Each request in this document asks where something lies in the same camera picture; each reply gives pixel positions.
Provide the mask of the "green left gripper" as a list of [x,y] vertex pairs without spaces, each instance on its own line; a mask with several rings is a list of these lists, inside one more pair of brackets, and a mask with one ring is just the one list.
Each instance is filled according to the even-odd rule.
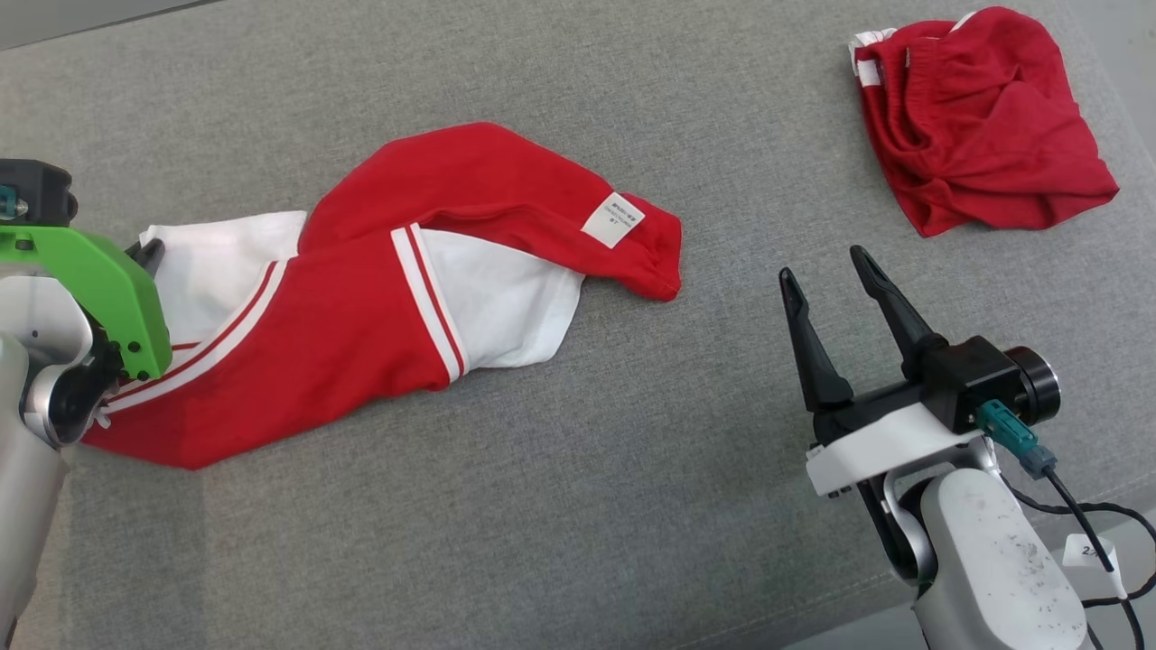
[[162,239],[126,249],[104,236],[50,226],[2,226],[3,263],[38,265],[54,276],[79,306],[121,347],[132,378],[156,379],[171,363],[169,330],[153,276],[165,246]]

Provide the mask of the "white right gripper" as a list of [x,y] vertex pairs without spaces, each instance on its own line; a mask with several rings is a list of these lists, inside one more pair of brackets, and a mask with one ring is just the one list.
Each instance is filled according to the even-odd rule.
[[[907,381],[921,381],[925,355],[948,341],[929,328],[866,248],[851,246],[850,257],[864,291],[879,303],[899,346],[901,374]],[[798,382],[805,407],[813,414],[816,446],[806,453],[806,477],[821,497],[980,436],[975,428],[955,433],[938,420],[921,402],[921,384],[901,383],[854,396],[813,328],[809,301],[790,267],[780,269],[778,281]]]

